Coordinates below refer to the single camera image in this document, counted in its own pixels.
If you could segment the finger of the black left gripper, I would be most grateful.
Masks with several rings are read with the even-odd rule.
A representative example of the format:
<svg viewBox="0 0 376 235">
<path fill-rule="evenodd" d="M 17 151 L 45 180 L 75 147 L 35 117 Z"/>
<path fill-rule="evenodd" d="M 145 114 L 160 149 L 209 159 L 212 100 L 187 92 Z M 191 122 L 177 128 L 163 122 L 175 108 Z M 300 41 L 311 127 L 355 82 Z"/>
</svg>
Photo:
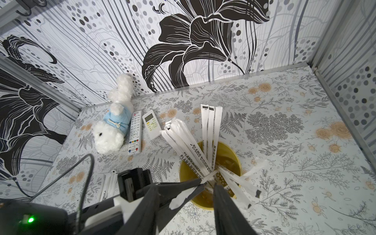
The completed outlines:
<svg viewBox="0 0 376 235">
<path fill-rule="evenodd" d="M 201 179 L 193 179 L 182 183 L 152 183 L 138 190 L 138 198 L 142 198 L 146 195 L 147 191 L 152 185 L 157 184 L 159 186 L 160 205 L 157 214 L 157 225 L 159 232 L 165 228 L 165 226 L 175 217 L 175 215 L 186 203 L 194 199 L 204 190 L 204 186 L 199 186 L 200 181 Z M 169 208 L 173 198 L 175 198 L 182 191 L 196 186 L 198 186 L 198 188 L 184 201 L 182 206 L 175 210 L 171 210 Z"/>
</svg>

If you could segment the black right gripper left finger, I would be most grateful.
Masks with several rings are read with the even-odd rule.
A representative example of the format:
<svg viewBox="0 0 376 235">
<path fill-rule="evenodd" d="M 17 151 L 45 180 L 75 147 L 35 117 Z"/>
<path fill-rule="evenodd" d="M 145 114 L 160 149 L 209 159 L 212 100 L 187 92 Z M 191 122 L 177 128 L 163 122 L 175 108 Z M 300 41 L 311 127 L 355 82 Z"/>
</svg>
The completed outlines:
<svg viewBox="0 0 376 235">
<path fill-rule="evenodd" d="M 152 185 L 146 195 L 133 202 L 122 197 L 115 198 L 115 205 L 120 207 L 123 225 L 117 235 L 158 235 L 157 214 L 160 205 L 159 186 Z"/>
</svg>

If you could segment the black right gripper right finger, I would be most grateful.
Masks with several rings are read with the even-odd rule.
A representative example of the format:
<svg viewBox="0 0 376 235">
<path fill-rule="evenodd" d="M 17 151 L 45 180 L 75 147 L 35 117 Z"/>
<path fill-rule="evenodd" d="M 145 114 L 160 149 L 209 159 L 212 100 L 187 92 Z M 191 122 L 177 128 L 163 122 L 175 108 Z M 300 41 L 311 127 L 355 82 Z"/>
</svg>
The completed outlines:
<svg viewBox="0 0 376 235">
<path fill-rule="evenodd" d="M 214 186 L 213 208 L 217 235 L 257 235 L 221 185 Z"/>
</svg>

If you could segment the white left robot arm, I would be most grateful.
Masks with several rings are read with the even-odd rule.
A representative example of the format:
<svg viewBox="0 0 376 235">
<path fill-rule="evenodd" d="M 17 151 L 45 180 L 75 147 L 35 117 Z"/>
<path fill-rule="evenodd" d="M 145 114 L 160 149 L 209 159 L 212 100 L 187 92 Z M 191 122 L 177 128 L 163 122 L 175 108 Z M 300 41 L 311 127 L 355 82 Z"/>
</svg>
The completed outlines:
<svg viewBox="0 0 376 235">
<path fill-rule="evenodd" d="M 202 179 L 154 183 L 148 169 L 135 168 L 118 176 L 119 195 L 84 207 L 94 172 L 94 156 L 77 211 L 32 200 L 1 200 L 1 233 L 5 235 L 157 235 L 191 199 L 204 190 Z"/>
</svg>

